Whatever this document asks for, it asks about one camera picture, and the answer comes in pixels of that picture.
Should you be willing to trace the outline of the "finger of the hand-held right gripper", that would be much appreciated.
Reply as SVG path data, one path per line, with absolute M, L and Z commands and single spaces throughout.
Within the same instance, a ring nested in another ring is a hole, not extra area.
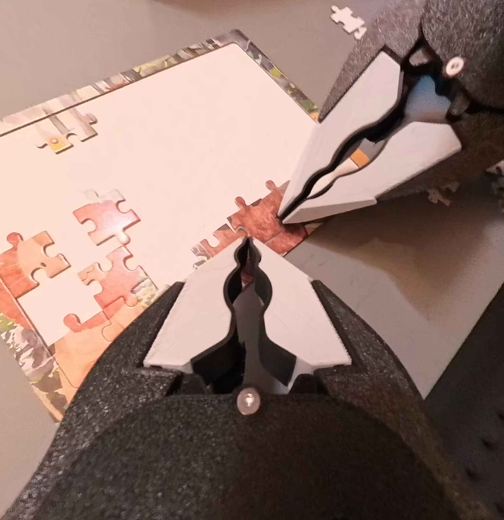
M 351 138 L 390 114 L 401 92 L 401 66 L 382 51 L 314 128 L 282 199 L 279 218 L 288 219 L 301 208 L 316 177 L 333 165 Z
M 304 200 L 282 218 L 284 224 L 310 223 L 377 203 L 377 198 L 429 170 L 462 144 L 449 124 L 414 121 L 390 137 L 366 166 L 335 179 L 329 189 Z

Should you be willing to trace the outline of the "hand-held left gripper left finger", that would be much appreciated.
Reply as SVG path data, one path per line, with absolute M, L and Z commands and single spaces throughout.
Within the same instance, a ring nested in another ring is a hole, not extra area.
M 238 238 L 184 280 L 144 367 L 196 374 L 212 385 L 240 364 L 234 302 L 242 291 L 248 245 L 247 237 Z

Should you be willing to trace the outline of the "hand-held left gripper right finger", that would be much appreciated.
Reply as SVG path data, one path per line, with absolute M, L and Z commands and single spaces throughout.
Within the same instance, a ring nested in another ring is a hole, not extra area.
M 249 259 L 262 303 L 258 354 L 266 372 L 291 390 L 301 375 L 352 366 L 352 356 L 313 279 L 256 238 L 249 239 Z

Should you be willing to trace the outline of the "green and yellow puzzle piece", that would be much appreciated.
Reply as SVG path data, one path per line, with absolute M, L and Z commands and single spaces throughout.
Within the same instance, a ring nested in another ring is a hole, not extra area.
M 212 246 L 207 239 L 203 239 L 192 247 L 191 251 L 197 260 L 193 264 L 194 269 L 198 269 L 211 258 L 215 257 L 219 252 L 219 245 Z

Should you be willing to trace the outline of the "brown puzzle piece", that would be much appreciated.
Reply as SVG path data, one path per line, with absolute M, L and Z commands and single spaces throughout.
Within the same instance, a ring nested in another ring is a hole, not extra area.
M 248 233 L 242 228 L 234 230 L 228 224 L 223 224 L 213 232 L 213 237 L 218 241 L 216 246 L 211 247 L 210 257 L 215 257 L 218 253 L 224 250 L 227 246 L 234 243 L 240 237 L 248 237 Z
M 262 202 L 269 213 L 271 213 L 274 218 L 278 218 L 277 214 L 279 212 L 283 196 L 287 190 L 287 187 L 289 186 L 289 181 L 287 180 L 280 186 L 277 186 L 273 181 L 267 180 L 265 186 L 269 193 L 262 198 Z
M 264 243 L 285 231 L 281 221 L 269 213 L 262 199 L 246 204 L 242 197 L 236 197 L 235 204 L 238 211 L 228 217 L 228 223 L 234 230 L 242 228 L 248 236 Z

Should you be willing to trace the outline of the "red and white puzzle piece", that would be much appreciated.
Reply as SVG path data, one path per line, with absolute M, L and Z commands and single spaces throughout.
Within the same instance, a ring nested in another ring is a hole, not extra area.
M 115 189 L 99 195 L 93 189 L 84 191 L 88 204 L 73 211 L 73 215 L 80 224 L 92 222 L 94 229 L 88 236 L 95 245 L 100 245 L 111 238 L 116 238 L 121 245 L 130 243 L 126 230 L 140 221 L 134 210 L 122 211 L 120 203 L 125 202 L 124 196 Z

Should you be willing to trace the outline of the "cardboard puzzle frame tray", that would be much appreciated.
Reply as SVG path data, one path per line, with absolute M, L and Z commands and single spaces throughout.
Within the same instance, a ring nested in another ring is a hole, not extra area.
M 34 144 L 35 124 L 71 108 L 92 113 L 97 135 L 55 154 Z M 0 120 L 0 254 L 7 236 L 24 239 L 47 231 L 70 268 L 53 278 L 34 273 L 39 285 L 13 298 L 0 282 L 0 336 L 34 393 L 60 422 L 64 395 L 54 343 L 68 333 L 64 317 L 81 323 L 103 311 L 78 272 L 93 263 L 107 271 L 116 238 L 95 245 L 73 211 L 119 190 L 122 211 L 140 221 L 126 230 L 133 257 L 159 289 L 190 275 L 191 251 L 246 204 L 292 177 L 316 126 L 319 109 L 239 31 L 189 46 L 174 55 L 55 97 Z M 266 242 L 284 255 L 316 225 L 291 225 Z

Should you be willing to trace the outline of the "yellow and grey puzzle piece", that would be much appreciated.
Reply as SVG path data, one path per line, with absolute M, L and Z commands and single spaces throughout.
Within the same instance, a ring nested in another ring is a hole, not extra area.
M 82 114 L 76 108 L 50 115 L 35 124 L 34 144 L 39 149 L 47 147 L 55 154 L 62 153 L 73 147 L 71 136 L 81 142 L 96 136 L 93 125 L 97 122 L 92 113 Z

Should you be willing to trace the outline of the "grey desk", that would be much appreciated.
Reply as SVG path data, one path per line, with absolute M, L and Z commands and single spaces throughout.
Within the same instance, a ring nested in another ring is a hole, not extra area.
M 0 120 L 239 31 L 315 104 L 317 126 L 390 3 L 0 1 Z M 434 196 L 382 194 L 316 224 L 285 256 L 382 337 L 424 397 L 504 283 L 504 215 L 485 169 L 434 181 Z

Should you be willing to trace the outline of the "dark leafy puzzle piece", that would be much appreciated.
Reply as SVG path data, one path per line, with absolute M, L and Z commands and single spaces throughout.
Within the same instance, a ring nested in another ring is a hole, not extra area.
M 146 278 L 132 290 L 132 293 L 138 299 L 138 303 L 144 309 L 149 307 L 152 304 L 152 302 L 154 302 L 158 292 L 159 289 L 150 278 Z

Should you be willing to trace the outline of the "red curl-print puzzle piece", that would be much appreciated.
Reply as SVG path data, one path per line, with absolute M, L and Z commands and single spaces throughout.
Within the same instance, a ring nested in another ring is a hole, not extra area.
M 78 277 L 84 285 L 94 281 L 100 284 L 101 291 L 94 295 L 100 308 L 105 309 L 120 298 L 130 307 L 137 305 L 138 297 L 133 290 L 144 282 L 148 275 L 141 266 L 135 269 L 127 267 L 126 260 L 131 257 L 131 252 L 122 245 L 106 256 L 111 262 L 109 270 L 105 271 L 99 263 L 93 263 L 78 272 Z

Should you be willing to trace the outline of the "orange corner puzzle piece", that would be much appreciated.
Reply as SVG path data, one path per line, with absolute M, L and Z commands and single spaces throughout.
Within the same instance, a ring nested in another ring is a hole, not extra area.
M 59 366 L 60 381 L 70 401 L 86 375 L 110 342 L 103 329 L 111 324 L 103 311 L 81 323 L 78 316 L 68 314 L 63 323 L 68 333 L 54 343 L 54 358 Z

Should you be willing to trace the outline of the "orange and tan puzzle piece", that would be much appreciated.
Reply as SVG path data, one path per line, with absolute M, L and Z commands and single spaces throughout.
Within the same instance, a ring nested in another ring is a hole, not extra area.
M 20 233 L 12 232 L 7 236 L 7 242 L 10 249 L 0 254 L 0 282 L 13 298 L 17 299 L 39 285 L 34 278 L 37 270 L 53 278 L 71 266 L 63 254 L 47 254 L 47 248 L 54 245 L 47 231 L 28 239 L 24 239 Z

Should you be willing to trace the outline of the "black dimpled chair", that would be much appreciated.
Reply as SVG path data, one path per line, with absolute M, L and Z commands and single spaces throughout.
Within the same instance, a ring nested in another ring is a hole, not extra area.
M 504 519 L 504 283 L 426 403 L 457 469 Z

